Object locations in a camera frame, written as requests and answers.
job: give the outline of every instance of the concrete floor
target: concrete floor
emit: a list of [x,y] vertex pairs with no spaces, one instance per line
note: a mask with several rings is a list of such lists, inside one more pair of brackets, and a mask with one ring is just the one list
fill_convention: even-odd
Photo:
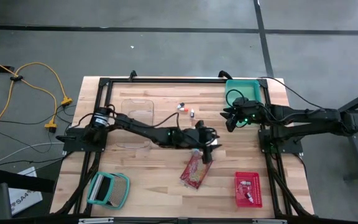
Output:
[[[266,29],[358,30],[357,0],[259,2]],[[253,0],[0,0],[0,23],[258,28]],[[358,35],[267,35],[267,43],[275,77],[284,78],[313,103],[338,108],[358,95]],[[266,76],[259,34],[0,31],[0,63],[18,67],[33,61],[54,68],[74,101],[85,75],[128,75],[136,70],[139,75],[215,77],[225,70],[234,77]],[[48,70],[30,67],[22,74],[61,100],[58,83]],[[7,75],[0,74],[0,111],[9,84]],[[290,92],[288,96],[292,107],[309,107]],[[49,96],[18,83],[3,119],[36,122],[52,113]],[[0,131],[37,144],[49,141],[43,125],[0,123]],[[65,128],[61,121],[58,125]],[[358,181],[342,180],[358,168],[347,139],[321,134],[305,137],[302,144],[315,213],[358,221]],[[0,158],[22,147],[0,136]],[[61,151],[61,146],[45,155],[26,150],[6,161],[56,158]],[[0,168],[18,172],[28,166]]]

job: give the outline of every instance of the red snack package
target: red snack package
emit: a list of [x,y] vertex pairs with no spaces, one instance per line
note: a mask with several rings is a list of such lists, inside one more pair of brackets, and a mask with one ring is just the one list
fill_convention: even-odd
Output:
[[198,189],[211,164],[212,162],[203,164],[202,153],[199,151],[193,152],[185,171],[180,176],[181,182],[187,187]]

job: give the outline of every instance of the wooden table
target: wooden table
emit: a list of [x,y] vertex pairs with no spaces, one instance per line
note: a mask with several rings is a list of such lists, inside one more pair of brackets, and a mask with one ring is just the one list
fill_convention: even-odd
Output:
[[[85,114],[93,112],[99,78],[84,77],[73,124]],[[267,81],[271,102],[288,105],[284,86],[274,80]],[[223,84],[210,83],[115,83],[111,102],[116,106],[117,112],[121,111],[123,100],[151,100],[154,103],[154,124],[157,124],[176,112],[177,104],[185,102],[186,107],[195,110],[195,120],[192,121],[189,114],[181,114],[180,127],[189,128],[202,119],[206,126],[217,130],[221,137],[218,141],[223,146],[213,152],[214,162],[211,169],[196,191],[182,186],[179,181],[179,176],[191,157],[190,150],[160,149],[157,146],[152,146],[149,151],[123,149],[114,143],[114,132],[109,133],[99,170],[122,172],[131,179],[131,189],[127,202],[121,210],[109,210],[94,205],[92,216],[273,218],[266,161],[260,152],[257,139],[259,126],[251,125],[236,129],[233,133],[227,132],[225,119],[219,115],[226,104],[224,91]],[[84,119],[81,125],[88,123],[89,119]],[[163,126],[176,126],[175,119],[168,120]],[[83,157],[84,153],[75,152],[63,161],[51,212],[61,208],[76,189]],[[284,154],[283,164],[288,188],[302,206],[313,213],[308,183],[301,162],[293,155]],[[262,208],[236,206],[235,171],[259,173]],[[81,211],[86,205],[87,191],[88,188],[84,191]],[[282,194],[279,190],[278,197],[280,208],[284,211]]]

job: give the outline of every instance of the teal tray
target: teal tray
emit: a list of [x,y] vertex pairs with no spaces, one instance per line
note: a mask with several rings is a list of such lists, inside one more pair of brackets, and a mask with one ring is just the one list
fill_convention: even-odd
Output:
[[[262,97],[260,95],[260,85],[257,80],[228,80],[226,81],[225,96],[230,90],[240,91],[246,98],[249,100],[256,100],[262,102]],[[227,101],[232,105],[233,101],[241,97],[241,95],[236,91],[231,91],[227,96]],[[238,122],[237,126],[242,126],[244,123]]]

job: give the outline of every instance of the black clamp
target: black clamp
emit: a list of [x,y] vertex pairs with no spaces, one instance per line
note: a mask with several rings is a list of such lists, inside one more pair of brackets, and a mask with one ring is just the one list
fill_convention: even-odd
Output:
[[18,75],[16,77],[10,77],[9,79],[14,81],[14,82],[17,82],[17,81],[21,81],[23,79],[23,76]]
[[131,71],[131,74],[129,75],[129,81],[132,82],[132,80],[133,80],[134,77],[136,77],[136,76],[137,76],[136,71],[135,71],[135,70]]
[[233,79],[227,72],[225,72],[224,70],[221,70],[219,72],[218,78],[227,78],[227,79]]

